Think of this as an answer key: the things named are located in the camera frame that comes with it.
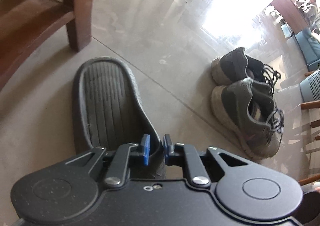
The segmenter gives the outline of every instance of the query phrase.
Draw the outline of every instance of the shoelace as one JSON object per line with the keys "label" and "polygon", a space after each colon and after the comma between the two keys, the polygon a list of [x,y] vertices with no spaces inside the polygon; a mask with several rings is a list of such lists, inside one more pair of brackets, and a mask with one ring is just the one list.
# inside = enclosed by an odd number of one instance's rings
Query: shoelace
{"label": "shoelace", "polygon": [[278,81],[278,79],[281,79],[281,74],[278,71],[273,70],[270,65],[265,64],[263,68],[263,76],[266,79],[266,83],[270,85],[270,95],[273,96],[273,94],[275,93],[276,82]]}
{"label": "shoelace", "polygon": [[266,123],[271,124],[271,130],[270,132],[277,132],[279,134],[281,134],[281,138],[280,138],[280,142],[282,141],[282,135],[283,135],[283,131],[284,131],[284,113],[281,109],[279,109],[278,107],[275,107],[275,109],[273,110],[273,112],[270,113],[269,117],[267,118]]}

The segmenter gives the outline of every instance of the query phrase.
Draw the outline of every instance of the blue sofa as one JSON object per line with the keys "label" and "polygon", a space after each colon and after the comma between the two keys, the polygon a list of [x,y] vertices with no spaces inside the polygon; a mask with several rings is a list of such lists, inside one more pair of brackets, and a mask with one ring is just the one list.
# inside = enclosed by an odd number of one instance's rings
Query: blue sofa
{"label": "blue sofa", "polygon": [[295,38],[302,51],[308,70],[317,70],[320,64],[320,43],[311,36],[309,28],[303,29],[295,35]]}

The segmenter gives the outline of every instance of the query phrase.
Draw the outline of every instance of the person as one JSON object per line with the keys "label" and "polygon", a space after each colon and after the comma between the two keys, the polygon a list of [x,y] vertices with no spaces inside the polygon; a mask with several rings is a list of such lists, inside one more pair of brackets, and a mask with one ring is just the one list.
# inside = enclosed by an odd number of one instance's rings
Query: person
{"label": "person", "polygon": [[305,18],[309,28],[311,28],[318,13],[316,0],[296,0],[294,4]]}

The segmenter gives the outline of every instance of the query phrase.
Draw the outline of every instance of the pair of sneakers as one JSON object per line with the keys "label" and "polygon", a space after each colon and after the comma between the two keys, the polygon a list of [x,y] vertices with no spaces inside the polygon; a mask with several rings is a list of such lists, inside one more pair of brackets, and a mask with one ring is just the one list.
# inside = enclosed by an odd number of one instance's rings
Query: pair of sneakers
{"label": "pair of sneakers", "polygon": [[279,150],[284,114],[273,100],[279,72],[236,48],[212,61],[217,87],[211,95],[212,111],[238,137],[253,159],[274,156]]}

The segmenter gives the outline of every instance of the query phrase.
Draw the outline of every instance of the slide sandal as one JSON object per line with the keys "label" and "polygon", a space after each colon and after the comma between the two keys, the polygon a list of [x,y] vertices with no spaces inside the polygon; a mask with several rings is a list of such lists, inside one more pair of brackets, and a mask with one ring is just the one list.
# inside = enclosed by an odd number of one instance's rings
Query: slide sandal
{"label": "slide sandal", "polygon": [[132,71],[122,61],[98,57],[80,66],[73,81],[72,117],[77,154],[97,146],[116,150],[149,134],[149,165],[131,174],[165,178],[162,143],[142,109]]}

